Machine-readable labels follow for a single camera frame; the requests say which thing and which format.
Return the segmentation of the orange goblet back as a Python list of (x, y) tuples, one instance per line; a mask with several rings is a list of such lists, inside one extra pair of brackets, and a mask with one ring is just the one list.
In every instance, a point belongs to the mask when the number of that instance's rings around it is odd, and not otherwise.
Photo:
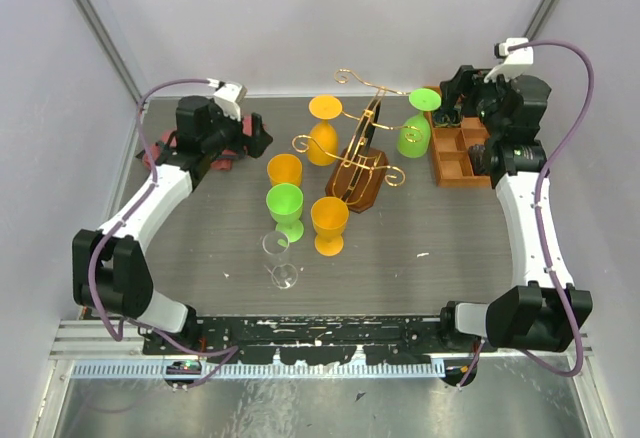
[(272, 186), (293, 184), (300, 186), (303, 178), (303, 165), (293, 154), (278, 154), (267, 164), (267, 175)]

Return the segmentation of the green goblet back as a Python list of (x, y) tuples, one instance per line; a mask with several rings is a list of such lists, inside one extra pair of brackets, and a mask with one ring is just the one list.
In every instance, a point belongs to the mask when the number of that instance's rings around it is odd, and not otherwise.
[(401, 155), (417, 159), (426, 154), (431, 140), (431, 125), (426, 113), (440, 107), (441, 96), (433, 89), (418, 88), (409, 93), (408, 99), (417, 113), (405, 121), (396, 148)]

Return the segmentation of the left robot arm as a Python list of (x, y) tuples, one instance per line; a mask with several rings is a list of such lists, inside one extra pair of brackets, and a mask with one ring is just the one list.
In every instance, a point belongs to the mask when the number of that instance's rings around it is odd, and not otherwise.
[(146, 250), (162, 224), (228, 152), (259, 158), (273, 138), (260, 114), (241, 117), (234, 103), (191, 95), (179, 100), (176, 128), (149, 160), (144, 185), (95, 231), (82, 229), (72, 241), (74, 301), (165, 332), (178, 354), (194, 351), (200, 330), (192, 307), (157, 291)]

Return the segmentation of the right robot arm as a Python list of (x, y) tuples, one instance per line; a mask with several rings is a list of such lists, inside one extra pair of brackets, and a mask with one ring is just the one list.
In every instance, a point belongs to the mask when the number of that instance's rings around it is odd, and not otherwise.
[(495, 348), (562, 352), (593, 301), (574, 286), (550, 213), (547, 156), (537, 134), (551, 89), (529, 75), (491, 79), (471, 65), (440, 89), (437, 118), (477, 117), (489, 133), (482, 161), (505, 216), (513, 268), (511, 288), (492, 302), (448, 302), (440, 343), (459, 352), (478, 337)]

